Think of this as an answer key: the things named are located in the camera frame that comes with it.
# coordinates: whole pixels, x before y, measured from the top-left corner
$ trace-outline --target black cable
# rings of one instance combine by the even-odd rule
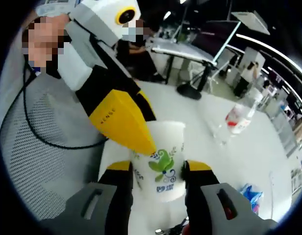
[[[202,70],[200,73],[196,74],[196,76],[194,76],[194,77],[189,81],[189,83],[192,82],[193,80],[195,80],[194,83],[193,83],[193,84],[195,84],[195,83],[201,78],[201,75],[202,75],[203,73],[204,73],[204,70]]]
[[[28,67],[28,69],[30,70],[30,77],[27,81],[27,83],[25,82],[25,72],[26,72],[26,68]],[[97,146],[100,146],[102,144],[104,144],[108,138],[98,142],[98,143],[95,143],[95,144],[92,144],[92,145],[88,145],[88,146],[80,146],[80,147],[67,147],[67,146],[62,146],[62,145],[58,145],[58,144],[55,144],[55,143],[50,143],[48,141],[46,141],[45,139],[43,139],[41,136],[39,136],[36,131],[34,130],[33,126],[31,125],[30,123],[30,120],[29,120],[29,117],[28,117],[28,112],[27,112],[27,105],[26,105],[26,87],[28,86],[28,83],[29,81],[32,82],[37,76],[35,75],[35,73],[33,71],[31,71],[31,68],[29,67],[29,65],[27,63],[25,63],[25,66],[24,66],[24,71],[23,71],[23,82],[24,82],[24,86],[23,86],[23,92],[24,92],[24,110],[25,110],[25,119],[27,121],[27,124],[31,130],[31,132],[33,133],[33,135],[39,140],[41,141],[42,143],[46,144],[46,145],[49,145],[49,146],[52,146],[52,147],[56,147],[56,148],[60,148],[60,149],[68,149],[68,150],[77,150],[77,149],[87,149],[87,148],[93,148],[93,147],[97,147]]]
[[[6,119],[8,117],[8,114],[11,112],[10,110],[14,107],[14,104],[16,103],[16,101],[18,100],[20,94],[24,91],[24,89],[30,85],[30,83],[36,78],[37,76],[33,76],[33,77],[30,77],[26,82],[25,84],[22,86],[22,88],[20,89],[20,91],[18,92],[18,94],[16,95],[15,99],[13,100],[12,104],[9,106],[7,112],[6,112],[6,115],[2,121],[2,124],[1,124],[1,128],[0,128],[0,134],[1,134],[1,130],[2,130],[2,127],[4,126],[4,123],[6,122]]]

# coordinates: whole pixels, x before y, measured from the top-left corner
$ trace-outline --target desk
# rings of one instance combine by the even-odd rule
[[[260,217],[280,220],[291,205],[291,171],[278,134],[264,113],[256,112],[250,126],[233,139],[227,149],[222,149],[215,143],[203,119],[210,116],[216,122],[223,120],[233,102],[206,93],[202,93],[201,100],[195,101],[180,96],[171,86],[138,83],[158,120],[186,124],[185,158],[207,163],[221,183],[227,182],[234,188],[245,183],[259,186],[264,192]],[[128,159],[128,149],[108,141],[99,178],[113,162]],[[131,235],[154,235],[155,229],[173,227],[186,217],[184,197],[166,204],[151,203],[142,200],[135,183],[133,197],[128,228]]]
[[[216,62],[213,62],[212,55],[189,43],[174,43],[171,40],[157,38],[153,40],[151,50],[155,53],[170,55],[165,84],[168,84],[174,57],[189,59],[199,63],[209,62],[214,66],[217,65]]]

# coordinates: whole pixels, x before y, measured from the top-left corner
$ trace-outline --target plastic water bottle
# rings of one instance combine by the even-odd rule
[[[251,123],[252,116],[263,98],[262,93],[252,87],[246,95],[239,100],[225,117],[213,136],[222,145],[226,145],[232,137],[239,135]]]

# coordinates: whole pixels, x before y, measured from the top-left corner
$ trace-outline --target green leaf print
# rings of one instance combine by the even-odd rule
[[[163,176],[164,176],[163,174],[160,174],[160,175],[156,176],[155,181],[160,182],[161,179],[163,178]]]
[[[156,172],[162,172],[163,170],[160,168],[160,166],[158,165],[158,163],[156,162],[149,162],[149,167],[156,171]]]
[[[171,158],[169,157],[167,151],[164,149],[160,149],[157,153],[161,157],[158,165],[159,168],[163,171],[166,168],[166,166],[168,166],[171,163]]]
[[[167,171],[167,170],[171,169],[173,166],[174,166],[174,160],[173,160],[173,159],[171,159],[170,164],[168,164],[168,165],[165,167],[165,171]]]

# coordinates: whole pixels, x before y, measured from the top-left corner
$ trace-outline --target black table leg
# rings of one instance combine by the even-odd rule
[[[172,71],[172,66],[173,66],[173,61],[174,61],[174,56],[170,56],[170,58],[168,59],[168,69],[166,72],[166,81],[165,81],[165,85],[168,84],[170,76],[171,76],[171,71]]]
[[[197,88],[198,92],[201,92],[203,90],[203,87],[205,86],[206,82],[208,81],[208,76],[210,75],[211,70],[212,70],[212,66],[209,63],[206,63],[205,69],[201,76],[200,83]]]

